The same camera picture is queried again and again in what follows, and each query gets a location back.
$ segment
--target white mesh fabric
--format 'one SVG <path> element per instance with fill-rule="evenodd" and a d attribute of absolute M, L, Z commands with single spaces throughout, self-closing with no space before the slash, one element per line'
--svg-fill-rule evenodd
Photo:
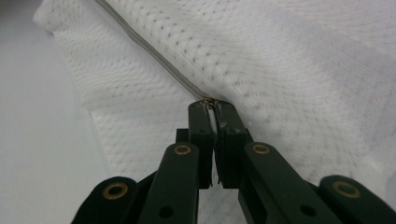
<path fill-rule="evenodd" d="M 393 1 L 107 2 L 303 178 L 351 176 L 396 206 Z M 35 21 L 58 40 L 115 175 L 157 169 L 192 97 L 93 1 L 44 1 Z M 200 222 L 244 220 L 224 191 L 202 192 Z"/>

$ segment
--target gray surface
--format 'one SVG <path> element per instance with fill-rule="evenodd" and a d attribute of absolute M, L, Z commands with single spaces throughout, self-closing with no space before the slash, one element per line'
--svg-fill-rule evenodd
<path fill-rule="evenodd" d="M 111 176 L 39 4 L 0 3 L 0 223 L 69 223 Z"/>

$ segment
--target zipper teeth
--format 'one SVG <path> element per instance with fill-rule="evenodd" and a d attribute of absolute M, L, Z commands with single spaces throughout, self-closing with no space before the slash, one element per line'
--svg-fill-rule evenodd
<path fill-rule="evenodd" d="M 154 47 L 152 47 L 149 42 L 147 42 L 140 34 L 138 34 L 126 20 L 106 1 L 106 0 L 96 0 L 122 27 L 125 33 L 140 47 L 145 49 L 158 63 L 160 63 L 163 68 L 168 71 L 172 77 L 174 77 L 184 88 L 186 88 L 196 100 L 206 100 L 208 102 L 213 102 L 214 99 L 210 97 L 204 91 L 201 91 L 192 82 L 190 82 L 186 77 L 184 77 L 169 61 L 167 61 L 160 52 L 158 52 Z"/>

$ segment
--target perforated fabric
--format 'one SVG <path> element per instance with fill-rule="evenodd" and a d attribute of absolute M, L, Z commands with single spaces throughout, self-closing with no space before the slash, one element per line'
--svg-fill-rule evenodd
<path fill-rule="evenodd" d="M 304 179 L 351 176 L 396 207 L 394 1 L 107 2 Z M 94 1 L 45 0 L 35 21 L 59 42 L 115 175 L 157 169 L 191 95 Z M 201 192 L 200 222 L 243 220 L 235 191 Z"/>

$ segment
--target zipper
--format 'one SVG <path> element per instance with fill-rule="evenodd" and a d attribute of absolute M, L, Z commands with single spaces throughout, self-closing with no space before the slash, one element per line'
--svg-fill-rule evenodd
<path fill-rule="evenodd" d="M 196 100 L 205 100 L 212 104 L 215 99 L 197 86 L 190 82 L 180 71 L 177 70 L 169 61 L 167 61 L 160 52 L 150 45 L 140 34 L 137 33 L 126 20 L 106 1 L 96 0 L 102 8 L 104 8 L 113 19 L 122 27 L 125 33 L 140 47 L 145 49 L 163 68 L 168 71 L 187 91 L 189 91 Z"/>

